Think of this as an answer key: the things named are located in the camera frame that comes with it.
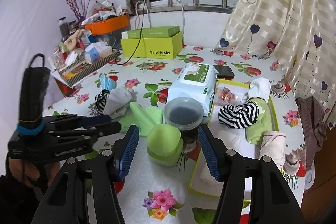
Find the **person's left hand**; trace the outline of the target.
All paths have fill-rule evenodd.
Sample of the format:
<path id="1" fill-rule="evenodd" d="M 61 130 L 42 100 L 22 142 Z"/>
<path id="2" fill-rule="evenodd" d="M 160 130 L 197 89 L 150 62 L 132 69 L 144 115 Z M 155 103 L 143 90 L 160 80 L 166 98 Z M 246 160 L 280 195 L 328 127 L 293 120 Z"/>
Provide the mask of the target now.
<path id="1" fill-rule="evenodd" d="M 24 183 L 26 186 L 32 188 L 32 181 L 37 181 L 40 177 L 40 172 L 36 166 L 29 161 L 22 159 L 8 158 L 9 172 L 17 181 Z M 48 178 L 48 186 L 51 185 L 60 169 L 60 162 L 45 165 L 45 171 Z"/>

